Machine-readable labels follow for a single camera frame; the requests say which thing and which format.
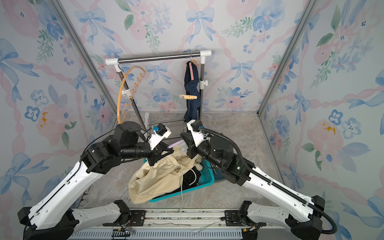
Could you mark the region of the lilac clothes hanger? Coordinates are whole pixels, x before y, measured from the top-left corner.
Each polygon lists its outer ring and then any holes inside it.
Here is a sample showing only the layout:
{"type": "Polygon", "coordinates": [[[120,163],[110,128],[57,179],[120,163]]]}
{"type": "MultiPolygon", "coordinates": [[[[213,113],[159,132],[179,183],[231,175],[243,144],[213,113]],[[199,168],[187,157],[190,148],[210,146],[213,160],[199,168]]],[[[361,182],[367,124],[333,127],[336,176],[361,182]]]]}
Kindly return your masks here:
{"type": "Polygon", "coordinates": [[[169,149],[172,149],[173,147],[178,146],[178,145],[180,145],[180,144],[182,144],[182,143],[184,143],[184,142],[185,142],[184,140],[177,141],[177,142],[175,142],[175,143],[169,145],[168,148],[169,148],[169,149]]]}

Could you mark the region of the beige shorts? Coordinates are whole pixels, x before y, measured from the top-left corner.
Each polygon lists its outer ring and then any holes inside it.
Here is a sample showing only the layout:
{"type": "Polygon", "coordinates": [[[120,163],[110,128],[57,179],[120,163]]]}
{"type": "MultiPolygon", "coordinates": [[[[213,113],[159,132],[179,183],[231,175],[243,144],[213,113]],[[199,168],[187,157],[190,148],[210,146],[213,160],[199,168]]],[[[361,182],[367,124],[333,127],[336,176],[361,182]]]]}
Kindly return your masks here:
{"type": "Polygon", "coordinates": [[[150,166],[144,163],[128,183],[129,197],[134,204],[143,204],[180,188],[184,174],[196,167],[202,170],[202,157],[189,158],[179,146],[174,152],[150,166]]]}

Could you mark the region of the orange clothes hanger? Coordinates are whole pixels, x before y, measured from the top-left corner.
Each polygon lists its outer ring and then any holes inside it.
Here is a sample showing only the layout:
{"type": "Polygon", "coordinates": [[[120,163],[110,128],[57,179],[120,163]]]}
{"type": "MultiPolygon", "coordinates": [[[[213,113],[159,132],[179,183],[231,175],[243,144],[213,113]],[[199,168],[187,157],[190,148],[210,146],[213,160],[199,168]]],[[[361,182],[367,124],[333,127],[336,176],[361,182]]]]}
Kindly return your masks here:
{"type": "Polygon", "coordinates": [[[139,66],[133,66],[131,67],[127,72],[124,72],[119,65],[115,65],[115,69],[118,70],[117,74],[120,77],[121,85],[119,89],[118,94],[118,100],[117,100],[117,120],[119,124],[122,124],[123,121],[126,118],[126,114],[129,112],[129,107],[134,109],[134,112],[137,115],[138,120],[140,121],[141,126],[144,128],[145,124],[144,121],[140,115],[139,109],[135,102],[135,94],[138,91],[138,88],[140,86],[140,83],[142,82],[143,78],[146,75],[146,71],[139,66]],[[135,69],[139,69],[141,72],[139,73],[139,76],[136,78],[136,81],[134,82],[134,86],[132,89],[129,88],[128,85],[126,85],[127,78],[131,74],[131,72],[135,69]],[[126,95],[128,97],[128,102],[126,102],[126,109],[121,110],[121,103],[122,103],[122,95],[126,95]]]}

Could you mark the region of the black shorts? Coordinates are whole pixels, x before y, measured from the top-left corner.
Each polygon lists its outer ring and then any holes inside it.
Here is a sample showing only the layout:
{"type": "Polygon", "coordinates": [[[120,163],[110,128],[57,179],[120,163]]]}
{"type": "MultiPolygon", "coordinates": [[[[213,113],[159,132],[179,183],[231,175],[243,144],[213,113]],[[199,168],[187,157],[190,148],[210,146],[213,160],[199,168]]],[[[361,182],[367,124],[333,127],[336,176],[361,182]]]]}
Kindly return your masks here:
{"type": "Polygon", "coordinates": [[[181,189],[187,190],[197,187],[199,185],[201,176],[201,172],[196,167],[193,167],[183,175],[183,183],[181,189]]]}

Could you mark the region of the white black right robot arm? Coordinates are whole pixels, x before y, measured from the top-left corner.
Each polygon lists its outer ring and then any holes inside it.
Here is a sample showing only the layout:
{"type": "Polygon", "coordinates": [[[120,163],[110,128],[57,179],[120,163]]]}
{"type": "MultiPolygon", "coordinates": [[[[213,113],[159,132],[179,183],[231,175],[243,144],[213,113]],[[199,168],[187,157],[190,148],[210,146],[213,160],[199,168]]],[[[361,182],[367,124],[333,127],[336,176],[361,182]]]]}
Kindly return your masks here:
{"type": "Polygon", "coordinates": [[[256,229],[267,224],[281,226],[301,240],[318,240],[321,235],[337,233],[336,222],[324,211],[322,197],[300,194],[276,181],[245,159],[238,145],[227,136],[203,128],[198,133],[182,133],[181,137],[187,144],[189,157],[202,157],[219,167],[230,183],[259,193],[277,204],[269,210],[243,201],[238,212],[243,225],[256,229]]]}

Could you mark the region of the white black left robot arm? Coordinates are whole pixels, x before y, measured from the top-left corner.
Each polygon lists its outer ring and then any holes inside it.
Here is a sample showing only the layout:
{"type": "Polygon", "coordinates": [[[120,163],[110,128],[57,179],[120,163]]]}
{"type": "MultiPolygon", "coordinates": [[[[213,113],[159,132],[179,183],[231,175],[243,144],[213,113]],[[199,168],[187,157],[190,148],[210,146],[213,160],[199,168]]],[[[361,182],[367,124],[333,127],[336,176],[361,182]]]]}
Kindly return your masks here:
{"type": "Polygon", "coordinates": [[[72,204],[93,183],[123,163],[146,159],[150,165],[173,153],[163,142],[171,130],[163,124],[149,137],[140,124],[118,124],[113,134],[86,147],[70,173],[38,204],[18,212],[25,240],[67,240],[72,234],[98,225],[124,226],[133,220],[123,200],[91,209],[75,210],[72,204]]]}

